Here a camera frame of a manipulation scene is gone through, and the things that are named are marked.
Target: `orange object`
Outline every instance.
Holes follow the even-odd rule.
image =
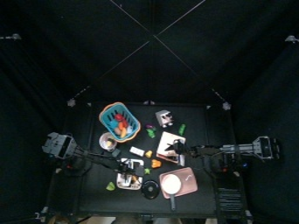
[[[159,168],[162,167],[162,165],[163,165],[162,161],[153,159],[153,168]]]
[[[135,183],[137,181],[138,181],[138,176],[134,175],[134,176],[133,176],[133,182]]]
[[[123,128],[125,128],[125,124],[123,124],[123,122],[119,122],[119,123],[118,123],[118,127],[119,127],[121,130],[123,130]]]

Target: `blue object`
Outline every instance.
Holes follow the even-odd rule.
[[[118,127],[118,120],[110,122],[110,128],[114,130]]]
[[[126,118],[127,124],[130,126],[133,126],[133,132],[130,134],[127,134],[126,137],[123,137],[123,138],[117,134],[114,125],[111,126],[111,122],[115,120],[117,114],[123,115],[123,117]],[[117,102],[107,106],[107,108],[99,114],[99,120],[107,127],[107,130],[113,134],[117,141],[121,143],[125,142],[125,140],[127,140],[130,137],[133,137],[137,134],[137,132],[141,130],[141,122],[137,120],[134,115],[130,113],[125,103],[122,103],[122,102]]]

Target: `black table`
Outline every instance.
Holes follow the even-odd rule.
[[[70,108],[66,121],[64,133],[71,133],[78,144],[101,153],[99,137],[107,129],[99,121],[99,113],[110,103],[94,102],[91,105],[78,105]],[[181,125],[186,124],[187,146],[199,144],[234,144],[235,137],[230,120],[230,112],[221,106],[126,103],[126,106],[142,123],[142,129],[137,137],[126,143],[119,143],[122,158],[138,158],[130,152],[131,146],[149,151],[155,151],[165,131],[178,135]],[[173,112],[174,125],[163,128],[159,126],[155,112],[161,110]],[[151,123],[157,127],[155,138],[147,134],[145,125]],[[151,159],[143,157],[145,167],[151,167]],[[162,173],[182,169],[178,164],[163,161],[162,168],[154,169],[149,179],[159,182]],[[205,171],[202,158],[186,157],[186,166],[191,167],[198,181],[199,190],[175,198],[177,211],[173,212],[170,200],[161,192],[155,199],[147,199],[141,190],[126,190],[117,188],[107,190],[109,182],[117,183],[118,174],[99,164],[93,164],[91,169],[82,177],[68,177],[62,173],[54,174],[47,207],[51,214],[67,214],[68,216],[84,217],[88,215],[118,216],[131,215],[151,217],[217,217],[217,200],[213,178]]]

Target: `green object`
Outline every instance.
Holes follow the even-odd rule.
[[[115,191],[117,190],[117,186],[115,186],[114,182],[110,182],[107,184],[107,190],[110,190],[110,191]]]
[[[153,129],[147,129],[147,133],[151,138],[155,137],[155,131]]]
[[[150,168],[145,168],[145,174],[150,174],[151,173],[151,169]]]
[[[186,129],[186,124],[183,124],[182,127],[179,128],[179,134],[181,134],[181,136],[183,135],[185,129]]]

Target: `plastic basket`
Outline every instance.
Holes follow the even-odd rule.
[[[115,120],[115,115],[121,114],[126,118],[126,121],[129,125],[133,127],[133,132],[127,134],[123,138],[117,134],[111,122]],[[110,105],[107,105],[103,109],[103,111],[99,113],[99,120],[107,127],[107,130],[113,134],[115,140],[119,143],[125,143],[126,141],[131,140],[135,138],[137,133],[141,130],[141,122],[137,120],[134,115],[130,113],[127,106],[125,105],[123,102],[115,102]]]

